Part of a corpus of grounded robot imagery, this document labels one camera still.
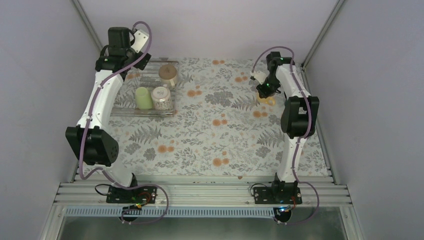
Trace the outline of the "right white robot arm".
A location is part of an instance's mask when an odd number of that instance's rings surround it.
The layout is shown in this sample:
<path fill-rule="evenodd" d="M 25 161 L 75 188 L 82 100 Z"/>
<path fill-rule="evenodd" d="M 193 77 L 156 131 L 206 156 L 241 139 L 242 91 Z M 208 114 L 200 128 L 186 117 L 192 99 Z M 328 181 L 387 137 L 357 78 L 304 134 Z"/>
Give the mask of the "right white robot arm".
<path fill-rule="evenodd" d="M 284 203 L 298 196 L 299 180 L 296 171 L 300 154 L 307 138 L 315 133 L 320 100 L 305 88 L 296 71 L 293 58 L 282 57 L 278 51 L 266 56 L 267 73 L 253 71 L 251 78 L 258 81 L 259 99 L 267 99 L 276 93 L 285 96 L 280 126 L 285 137 L 283 157 L 270 187 L 274 202 Z"/>

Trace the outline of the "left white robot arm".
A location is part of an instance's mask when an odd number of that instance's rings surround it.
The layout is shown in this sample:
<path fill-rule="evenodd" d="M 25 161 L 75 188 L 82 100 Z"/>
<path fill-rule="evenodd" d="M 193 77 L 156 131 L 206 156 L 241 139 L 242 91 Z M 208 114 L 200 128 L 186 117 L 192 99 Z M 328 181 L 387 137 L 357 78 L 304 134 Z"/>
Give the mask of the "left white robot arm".
<path fill-rule="evenodd" d="M 115 98 L 132 67 L 143 69 L 150 60 L 152 31 L 133 27 L 111 27 L 108 44 L 95 62 L 93 89 L 76 126 L 69 126 L 65 137 L 78 160 L 79 176 L 88 179 L 101 172 L 119 196 L 131 203 L 139 197 L 135 175 L 118 160 L 119 144 L 109 134 L 109 120 Z"/>

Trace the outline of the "yellow mug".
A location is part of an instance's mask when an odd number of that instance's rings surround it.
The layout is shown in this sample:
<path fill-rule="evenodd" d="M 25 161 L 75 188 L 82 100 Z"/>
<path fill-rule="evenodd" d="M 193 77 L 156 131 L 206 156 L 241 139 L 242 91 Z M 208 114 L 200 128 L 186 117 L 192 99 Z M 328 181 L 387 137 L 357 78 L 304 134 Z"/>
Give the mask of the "yellow mug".
<path fill-rule="evenodd" d="M 274 99 L 273 96 L 261 98 L 259 93 L 257 92 L 256 93 L 256 99 L 260 104 L 266 104 L 266 105 L 269 105 L 269 106 L 275 106 L 276 105 L 276 100 Z"/>

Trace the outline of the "light green cup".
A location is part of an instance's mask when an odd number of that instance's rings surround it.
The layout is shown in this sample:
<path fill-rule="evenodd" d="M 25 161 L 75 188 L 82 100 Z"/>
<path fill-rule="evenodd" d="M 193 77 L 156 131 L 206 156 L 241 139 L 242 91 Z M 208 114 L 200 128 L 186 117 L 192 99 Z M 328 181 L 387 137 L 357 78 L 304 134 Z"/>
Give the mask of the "light green cup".
<path fill-rule="evenodd" d="M 154 107 L 150 91 L 146 87 L 138 87 L 134 93 L 136 107 L 140 110 L 150 110 Z"/>

